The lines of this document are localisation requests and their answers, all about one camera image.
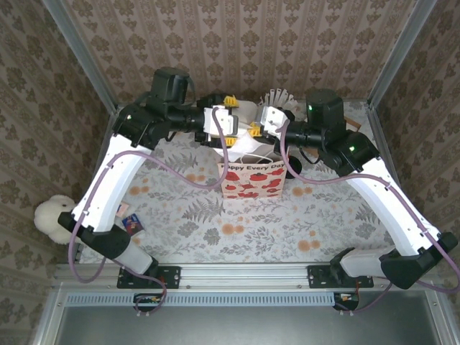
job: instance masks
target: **black joint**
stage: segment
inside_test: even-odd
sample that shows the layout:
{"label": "black joint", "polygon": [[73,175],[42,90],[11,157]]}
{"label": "black joint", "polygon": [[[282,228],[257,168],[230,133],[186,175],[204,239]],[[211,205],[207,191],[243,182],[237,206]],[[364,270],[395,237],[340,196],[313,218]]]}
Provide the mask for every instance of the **black joint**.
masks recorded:
{"label": "black joint", "polygon": [[[438,240],[441,248],[449,253],[458,244],[451,232],[443,232]],[[400,289],[408,289],[425,273],[435,267],[443,259],[435,246],[431,246],[419,255],[401,256],[396,249],[380,257],[385,277]]]}

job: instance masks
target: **aluminum frame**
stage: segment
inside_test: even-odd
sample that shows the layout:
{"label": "aluminum frame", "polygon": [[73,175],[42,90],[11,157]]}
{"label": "aluminum frame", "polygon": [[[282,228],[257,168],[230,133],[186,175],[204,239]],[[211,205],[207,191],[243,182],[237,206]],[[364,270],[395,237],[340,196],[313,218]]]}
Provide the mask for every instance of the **aluminum frame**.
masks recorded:
{"label": "aluminum frame", "polygon": [[110,117],[113,117],[116,112],[116,95],[104,80],[101,71],[98,69],[96,62],[91,56],[91,49],[86,47],[86,44],[76,29],[77,26],[74,25],[65,8],[64,2],[56,0],[44,0],[43,2],[50,12],[51,17],[56,22],[57,28],[62,32],[65,40],[75,54],[75,57],[85,71],[85,74],[88,76],[91,84],[93,84],[94,89],[109,112]]}
{"label": "aluminum frame", "polygon": [[415,4],[409,19],[402,29],[402,32],[400,33],[400,36],[398,37],[395,46],[393,47],[392,52],[382,69],[382,72],[380,72],[377,81],[369,94],[369,103],[375,108],[377,108],[382,100],[388,86],[390,86],[435,4],[436,1],[434,0],[420,0]]}
{"label": "aluminum frame", "polygon": [[[327,265],[322,262],[278,263],[278,264],[176,264],[182,267],[179,291],[182,293],[292,293],[292,292],[346,292],[353,289],[310,289],[308,286],[308,265]],[[77,264],[82,277],[90,277],[98,264]],[[80,284],[72,276],[68,264],[57,266],[52,291],[42,314],[37,329],[34,345],[52,345],[55,343],[60,323],[65,310],[67,296],[76,292],[113,292],[116,288],[119,266],[107,264],[99,278],[90,284]],[[424,280],[432,284],[440,284],[441,278],[435,272],[429,272]],[[388,281],[374,279],[374,287],[366,291],[383,291]],[[455,323],[451,304],[441,293],[414,285],[410,290],[425,291],[430,312],[435,323],[438,337],[442,345],[460,344],[459,330]],[[160,289],[135,290],[137,293],[158,293]],[[391,291],[400,291],[392,287]]]}

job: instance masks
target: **metal corner post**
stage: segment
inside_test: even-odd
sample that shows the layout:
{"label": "metal corner post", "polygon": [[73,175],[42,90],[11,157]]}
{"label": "metal corner post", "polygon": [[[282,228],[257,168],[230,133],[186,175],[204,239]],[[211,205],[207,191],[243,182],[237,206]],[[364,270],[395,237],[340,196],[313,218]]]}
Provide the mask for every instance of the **metal corner post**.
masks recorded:
{"label": "metal corner post", "polygon": [[63,1],[43,0],[43,2],[55,20],[57,28],[62,32],[67,44],[88,76],[102,103],[107,108],[110,117],[115,116],[116,97],[111,92],[109,86],[106,85],[101,71],[98,69],[90,50],[86,47],[70,15],[67,13]]}
{"label": "metal corner post", "polygon": [[371,106],[377,108],[379,105],[435,4],[435,0],[419,0],[415,4],[409,20],[402,29],[393,51],[369,94],[368,99]]}

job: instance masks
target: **gift bag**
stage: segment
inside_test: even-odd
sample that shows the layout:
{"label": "gift bag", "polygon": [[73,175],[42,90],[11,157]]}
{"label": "gift bag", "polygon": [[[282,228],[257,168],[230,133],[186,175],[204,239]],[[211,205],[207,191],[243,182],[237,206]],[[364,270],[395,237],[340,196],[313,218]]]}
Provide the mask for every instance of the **gift bag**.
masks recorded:
{"label": "gift bag", "polygon": [[[224,164],[218,164],[219,174]],[[277,198],[282,194],[286,177],[282,158],[273,152],[269,155],[247,154],[229,163],[229,171],[222,182],[224,198]]]}

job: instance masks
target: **black mounting bracket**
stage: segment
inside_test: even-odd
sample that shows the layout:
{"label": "black mounting bracket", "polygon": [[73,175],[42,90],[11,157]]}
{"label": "black mounting bracket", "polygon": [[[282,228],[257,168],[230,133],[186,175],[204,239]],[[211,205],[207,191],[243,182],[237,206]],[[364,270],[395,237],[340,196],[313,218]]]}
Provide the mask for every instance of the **black mounting bracket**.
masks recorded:
{"label": "black mounting bracket", "polygon": [[[158,266],[155,278],[163,282],[167,289],[178,289],[180,285],[180,271],[180,266]],[[123,268],[120,269],[116,286],[118,289],[131,290],[160,288],[153,281],[135,277]]]}

